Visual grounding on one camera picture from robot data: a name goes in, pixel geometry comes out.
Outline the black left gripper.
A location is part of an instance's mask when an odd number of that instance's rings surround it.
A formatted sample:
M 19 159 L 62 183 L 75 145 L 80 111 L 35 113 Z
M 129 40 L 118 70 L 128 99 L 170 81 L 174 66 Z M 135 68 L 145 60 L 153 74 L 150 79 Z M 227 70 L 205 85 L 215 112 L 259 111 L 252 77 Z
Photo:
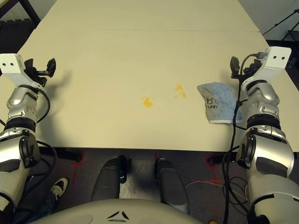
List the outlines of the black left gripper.
M 30 77 L 31 80 L 40 84 L 41 86 L 45 86 L 47 83 L 48 77 L 53 77 L 56 71 L 56 60 L 52 58 L 47 63 L 47 69 L 43 71 L 37 71 L 33 66 L 34 59 L 28 59 L 24 62 L 25 65 L 25 73 Z

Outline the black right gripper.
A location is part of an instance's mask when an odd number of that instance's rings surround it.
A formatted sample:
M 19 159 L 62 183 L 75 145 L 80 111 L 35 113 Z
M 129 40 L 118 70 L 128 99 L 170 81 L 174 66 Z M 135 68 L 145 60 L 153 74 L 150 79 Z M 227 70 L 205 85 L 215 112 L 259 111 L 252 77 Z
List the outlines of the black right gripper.
M 250 76 L 255 68 L 261 67 L 261 61 L 259 59 L 254 59 L 254 62 L 249 65 L 249 67 L 245 68 L 245 61 L 242 62 L 241 67 L 239 64 L 239 60 L 237 57 L 233 56 L 230 60 L 230 68 L 231 68 L 231 78 L 239 78 L 239 70 L 241 76 Z

